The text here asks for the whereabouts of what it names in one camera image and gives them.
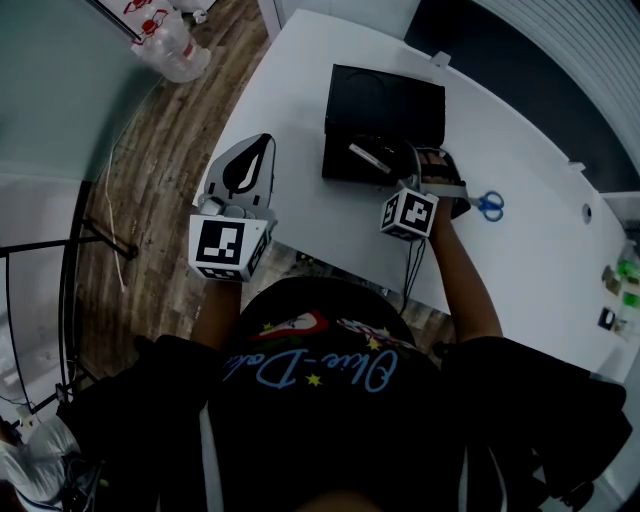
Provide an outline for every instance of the black and white marker cube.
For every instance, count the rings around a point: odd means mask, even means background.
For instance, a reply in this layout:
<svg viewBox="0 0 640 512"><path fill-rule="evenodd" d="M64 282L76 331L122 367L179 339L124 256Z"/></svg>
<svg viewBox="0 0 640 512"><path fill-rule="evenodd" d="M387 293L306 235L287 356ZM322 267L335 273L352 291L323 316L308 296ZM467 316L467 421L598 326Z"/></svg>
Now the black and white marker cube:
<svg viewBox="0 0 640 512"><path fill-rule="evenodd" d="M403 188L382 207L380 231L408 242L426 238L437 206L438 198L433 194Z"/></svg>
<svg viewBox="0 0 640 512"><path fill-rule="evenodd" d="M248 282L270 241L268 221L192 215L189 265L202 276Z"/></svg>

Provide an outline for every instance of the black box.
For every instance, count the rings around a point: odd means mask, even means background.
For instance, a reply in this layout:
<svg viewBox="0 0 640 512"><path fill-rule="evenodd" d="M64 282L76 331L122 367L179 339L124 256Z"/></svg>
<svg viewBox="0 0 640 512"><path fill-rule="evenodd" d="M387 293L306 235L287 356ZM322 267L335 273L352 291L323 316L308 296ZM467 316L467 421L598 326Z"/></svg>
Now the black box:
<svg viewBox="0 0 640 512"><path fill-rule="evenodd" d="M444 141L444 87L413 78L333 66L322 176L395 185L415 169L416 147ZM383 172L349 148L379 160Z"/></svg>

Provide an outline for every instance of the blue scissors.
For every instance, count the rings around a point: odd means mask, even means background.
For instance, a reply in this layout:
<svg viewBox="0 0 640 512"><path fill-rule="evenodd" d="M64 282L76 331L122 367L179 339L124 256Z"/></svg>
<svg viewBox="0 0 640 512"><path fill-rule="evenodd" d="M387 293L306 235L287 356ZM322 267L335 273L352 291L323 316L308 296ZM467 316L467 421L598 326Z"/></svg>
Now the blue scissors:
<svg viewBox="0 0 640 512"><path fill-rule="evenodd" d="M489 222L498 222L504 216L504 199L495 190L489 190L481 197L470 198L469 202L480 210Z"/></svg>

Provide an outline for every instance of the white table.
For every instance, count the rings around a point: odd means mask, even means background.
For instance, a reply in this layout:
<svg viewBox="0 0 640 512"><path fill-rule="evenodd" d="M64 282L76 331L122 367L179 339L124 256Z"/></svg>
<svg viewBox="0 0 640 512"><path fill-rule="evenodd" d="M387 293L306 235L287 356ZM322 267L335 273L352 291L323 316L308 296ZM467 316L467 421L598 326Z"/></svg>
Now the white table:
<svg viewBox="0 0 640 512"><path fill-rule="evenodd" d="M597 326L602 307L615 310L619 301L600 282L603 268L615 264L625 239L613 213L526 119L451 67L435 67L402 41L298 10L265 55L211 160L246 137L273 135L277 149L271 207L279 220L274 239L402 290L408 245L378 231L382 203L392 191L321 177L324 118L336 63L445 86L443 147L453 155L471 195L496 189L506 201L500 222L489 223L475 210L454 222L505 335L623 380L638 344ZM196 198L203 187L204 176ZM589 225L582 220L584 203L593 211ZM430 248L411 297L449 311Z"/></svg>

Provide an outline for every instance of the wooden floor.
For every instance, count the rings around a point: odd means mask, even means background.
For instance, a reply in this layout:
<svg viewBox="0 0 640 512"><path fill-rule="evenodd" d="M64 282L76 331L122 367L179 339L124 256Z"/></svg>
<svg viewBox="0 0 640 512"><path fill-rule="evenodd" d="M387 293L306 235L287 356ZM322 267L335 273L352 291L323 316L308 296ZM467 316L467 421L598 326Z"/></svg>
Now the wooden floor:
<svg viewBox="0 0 640 512"><path fill-rule="evenodd" d="M204 168L244 86L269 47L255 0L218 0L194 37L212 52L205 75L189 84L163 81L114 149L109 175L116 233L136 244L138 258L120 258L104 244L82 246L78 261L76 324L79 354L98 376L113 375L136 358L132 341L143 335L188 337L204 282L189 270L191 201ZM85 216L108 226L107 172L93 186ZM273 245L259 275L243 291L246 303L282 277L295 252ZM421 348L450 341L449 317L411 303L404 315Z"/></svg>

